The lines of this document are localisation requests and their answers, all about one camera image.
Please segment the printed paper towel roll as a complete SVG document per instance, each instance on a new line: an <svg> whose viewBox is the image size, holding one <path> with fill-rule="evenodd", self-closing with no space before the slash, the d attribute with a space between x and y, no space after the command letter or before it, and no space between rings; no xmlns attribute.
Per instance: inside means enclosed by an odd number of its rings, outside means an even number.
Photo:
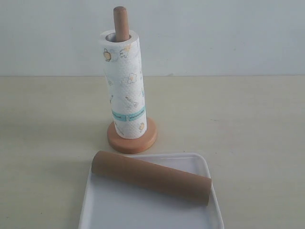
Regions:
<svg viewBox="0 0 305 229"><path fill-rule="evenodd" d="M115 31L105 31L99 45L115 130L122 138L137 139L147 130L147 118L139 36L129 34L129 40L116 42Z"/></svg>

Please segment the brown cardboard tube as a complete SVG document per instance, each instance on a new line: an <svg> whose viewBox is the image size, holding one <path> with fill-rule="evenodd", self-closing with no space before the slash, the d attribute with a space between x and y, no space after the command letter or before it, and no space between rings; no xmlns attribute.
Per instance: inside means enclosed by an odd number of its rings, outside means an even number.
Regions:
<svg viewBox="0 0 305 229"><path fill-rule="evenodd" d="M94 156L91 172L205 206L212 189L208 177L106 151Z"/></svg>

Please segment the wooden paper towel holder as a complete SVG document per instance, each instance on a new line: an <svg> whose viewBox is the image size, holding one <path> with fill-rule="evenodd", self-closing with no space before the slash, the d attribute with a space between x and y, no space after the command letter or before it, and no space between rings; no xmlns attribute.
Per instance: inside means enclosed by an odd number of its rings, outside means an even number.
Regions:
<svg viewBox="0 0 305 229"><path fill-rule="evenodd" d="M113 10L114 31L116 42L124 42L129 40L131 31L128 24L127 9L123 6L115 7ZM109 125L107 130L107 138L110 146L124 154L137 154L150 148L157 138L157 127L153 119L147 118L147 130L137 139L125 139L120 137L116 130L114 121Z"/></svg>

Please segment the white plastic tray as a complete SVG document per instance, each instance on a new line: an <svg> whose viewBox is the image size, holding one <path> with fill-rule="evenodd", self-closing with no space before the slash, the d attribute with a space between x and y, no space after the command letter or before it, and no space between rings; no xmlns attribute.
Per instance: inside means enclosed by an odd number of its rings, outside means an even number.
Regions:
<svg viewBox="0 0 305 229"><path fill-rule="evenodd" d="M101 175L122 154L99 151L87 178L80 229L223 229L211 187L209 201L189 202Z"/></svg>

